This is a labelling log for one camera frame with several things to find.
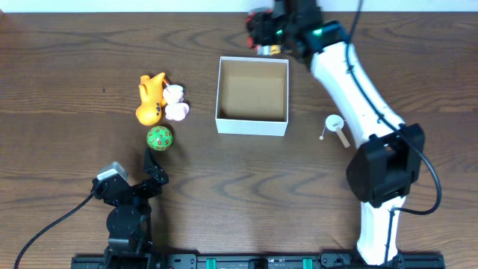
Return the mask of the orange duck toy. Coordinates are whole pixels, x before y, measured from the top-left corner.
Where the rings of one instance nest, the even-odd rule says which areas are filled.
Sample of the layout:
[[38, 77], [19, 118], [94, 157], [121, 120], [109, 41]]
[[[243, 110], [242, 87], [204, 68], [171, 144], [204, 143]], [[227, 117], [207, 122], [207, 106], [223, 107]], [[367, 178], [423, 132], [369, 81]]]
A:
[[141, 104], [135, 115], [145, 126], [153, 126], [162, 116], [162, 108], [167, 104], [163, 98], [165, 73], [161, 72], [154, 77], [142, 75], [140, 77], [139, 93]]

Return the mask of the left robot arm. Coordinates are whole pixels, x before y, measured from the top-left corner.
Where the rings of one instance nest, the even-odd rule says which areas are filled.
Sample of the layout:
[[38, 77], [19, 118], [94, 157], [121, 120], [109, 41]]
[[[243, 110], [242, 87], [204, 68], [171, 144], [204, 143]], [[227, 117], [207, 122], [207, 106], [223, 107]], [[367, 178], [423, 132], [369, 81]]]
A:
[[169, 177], [150, 149], [145, 150], [143, 172], [148, 178], [136, 185], [118, 162], [103, 167], [92, 181], [94, 197], [114, 209], [107, 217], [108, 246], [115, 253], [137, 254], [152, 246], [149, 200], [162, 193]]

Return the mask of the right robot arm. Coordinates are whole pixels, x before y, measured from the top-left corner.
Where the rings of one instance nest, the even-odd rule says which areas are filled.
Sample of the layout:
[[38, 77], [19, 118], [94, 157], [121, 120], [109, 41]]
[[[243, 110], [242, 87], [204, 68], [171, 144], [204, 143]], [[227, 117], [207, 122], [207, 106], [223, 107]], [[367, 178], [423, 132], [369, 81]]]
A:
[[348, 184], [361, 203], [356, 249], [369, 266], [397, 257], [398, 215], [423, 163], [425, 135], [408, 125], [380, 96], [361, 66], [354, 29], [323, 20], [315, 1], [275, 1], [273, 9], [246, 18], [249, 46], [279, 46], [304, 63], [327, 90], [350, 128], [357, 151]]

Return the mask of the pink pig toy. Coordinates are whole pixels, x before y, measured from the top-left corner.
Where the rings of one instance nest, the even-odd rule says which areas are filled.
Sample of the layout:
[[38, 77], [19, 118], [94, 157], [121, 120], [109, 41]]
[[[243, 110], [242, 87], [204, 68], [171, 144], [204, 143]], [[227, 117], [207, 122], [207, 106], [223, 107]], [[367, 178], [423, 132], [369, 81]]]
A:
[[167, 103], [164, 112], [168, 120], [182, 121], [189, 113], [190, 106], [184, 101], [184, 88], [181, 85], [167, 85], [163, 91], [163, 99]]

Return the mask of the red toy fire truck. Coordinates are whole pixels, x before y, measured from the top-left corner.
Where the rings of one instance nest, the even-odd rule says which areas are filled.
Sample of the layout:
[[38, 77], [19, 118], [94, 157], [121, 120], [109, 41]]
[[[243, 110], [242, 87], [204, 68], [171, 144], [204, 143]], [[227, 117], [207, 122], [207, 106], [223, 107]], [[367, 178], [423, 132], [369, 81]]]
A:
[[246, 18], [248, 47], [257, 55], [271, 56], [281, 52], [276, 41], [277, 26], [271, 9], [257, 9], [248, 13]]

